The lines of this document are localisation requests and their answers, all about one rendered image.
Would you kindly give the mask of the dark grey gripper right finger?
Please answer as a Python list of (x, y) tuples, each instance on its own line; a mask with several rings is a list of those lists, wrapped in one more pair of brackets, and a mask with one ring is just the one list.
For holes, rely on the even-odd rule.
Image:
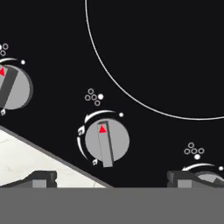
[(217, 185), (201, 180), (196, 173), (189, 171), (168, 171), (168, 187), (172, 188), (224, 188), (224, 185)]

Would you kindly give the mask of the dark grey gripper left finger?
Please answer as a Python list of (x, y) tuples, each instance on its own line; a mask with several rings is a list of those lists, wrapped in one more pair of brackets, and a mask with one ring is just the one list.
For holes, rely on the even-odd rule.
[(33, 171), (26, 178), (2, 185), (2, 188), (56, 188), (56, 171)]

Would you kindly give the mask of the grey hob knob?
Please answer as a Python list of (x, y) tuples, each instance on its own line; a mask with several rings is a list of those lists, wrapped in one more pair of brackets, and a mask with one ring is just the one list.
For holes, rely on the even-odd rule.
[(214, 172), (197, 172), (196, 176), (201, 179), (205, 180), (207, 182), (210, 182), (212, 184), (217, 184), (220, 186), (224, 186), (224, 178), (222, 178), (220, 175), (214, 173)]
[(129, 149), (127, 129), (115, 119), (101, 119), (92, 123), (85, 136), (88, 152), (102, 162), (104, 168), (112, 167)]
[(23, 108), (32, 94), (32, 80), (25, 70), (12, 65), (0, 66), (0, 108)]

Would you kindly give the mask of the black glass hob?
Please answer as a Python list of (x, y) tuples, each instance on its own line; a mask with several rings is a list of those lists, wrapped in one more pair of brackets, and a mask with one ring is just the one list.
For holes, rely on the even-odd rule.
[[(113, 187), (224, 178), (224, 0), (0, 0), (0, 43), (34, 88), (1, 126)], [(129, 133), (108, 168), (85, 144), (101, 119)]]

